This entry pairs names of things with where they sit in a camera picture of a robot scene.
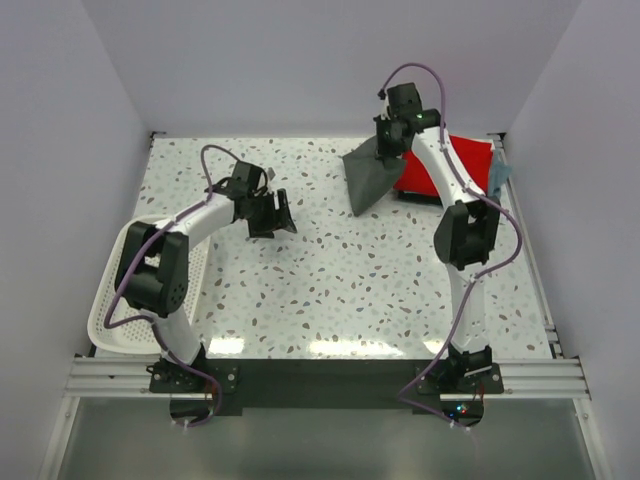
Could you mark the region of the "grey t shirt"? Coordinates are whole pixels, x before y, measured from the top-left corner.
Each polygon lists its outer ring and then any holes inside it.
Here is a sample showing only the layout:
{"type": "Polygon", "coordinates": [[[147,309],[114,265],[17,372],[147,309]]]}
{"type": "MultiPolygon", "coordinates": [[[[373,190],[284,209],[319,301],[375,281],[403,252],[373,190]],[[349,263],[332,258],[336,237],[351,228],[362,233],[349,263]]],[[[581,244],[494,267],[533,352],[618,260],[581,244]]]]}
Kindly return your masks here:
{"type": "Polygon", "coordinates": [[[407,161],[378,153],[371,137],[342,157],[351,210],[359,217],[384,197],[402,177],[407,161]]]}

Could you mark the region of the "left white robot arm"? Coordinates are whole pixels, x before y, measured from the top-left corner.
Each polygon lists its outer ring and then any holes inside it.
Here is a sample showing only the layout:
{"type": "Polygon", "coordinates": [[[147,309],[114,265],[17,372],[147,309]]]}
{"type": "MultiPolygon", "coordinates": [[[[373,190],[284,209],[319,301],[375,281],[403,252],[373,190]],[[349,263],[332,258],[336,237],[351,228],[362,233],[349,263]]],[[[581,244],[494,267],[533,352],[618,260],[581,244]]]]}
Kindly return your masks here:
{"type": "Polygon", "coordinates": [[[239,161],[230,176],[208,185],[202,200],[159,222],[135,221],[125,230],[104,326],[148,322],[164,358],[175,364],[173,382],[185,392],[200,390],[207,380],[207,368],[196,361],[202,344],[183,307],[189,255],[237,221],[247,224],[251,238],[272,238],[279,230],[295,233],[286,190],[274,190],[272,179],[272,171],[239,161]]]}

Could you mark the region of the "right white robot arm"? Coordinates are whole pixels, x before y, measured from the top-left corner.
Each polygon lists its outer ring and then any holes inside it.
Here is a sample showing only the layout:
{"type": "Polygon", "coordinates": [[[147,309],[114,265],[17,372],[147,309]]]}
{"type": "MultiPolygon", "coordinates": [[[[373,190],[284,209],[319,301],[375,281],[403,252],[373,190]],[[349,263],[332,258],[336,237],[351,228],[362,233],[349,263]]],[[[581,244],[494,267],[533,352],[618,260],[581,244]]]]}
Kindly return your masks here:
{"type": "Polygon", "coordinates": [[[440,112],[425,110],[413,83],[381,90],[382,113],[374,118],[380,155],[413,154],[433,182],[444,212],[434,233],[434,250],[446,266],[454,320],[445,369],[448,386],[469,392],[492,365],[485,328],[484,286],[476,267],[495,247],[499,211],[483,201],[484,191],[460,160],[440,112]]]}

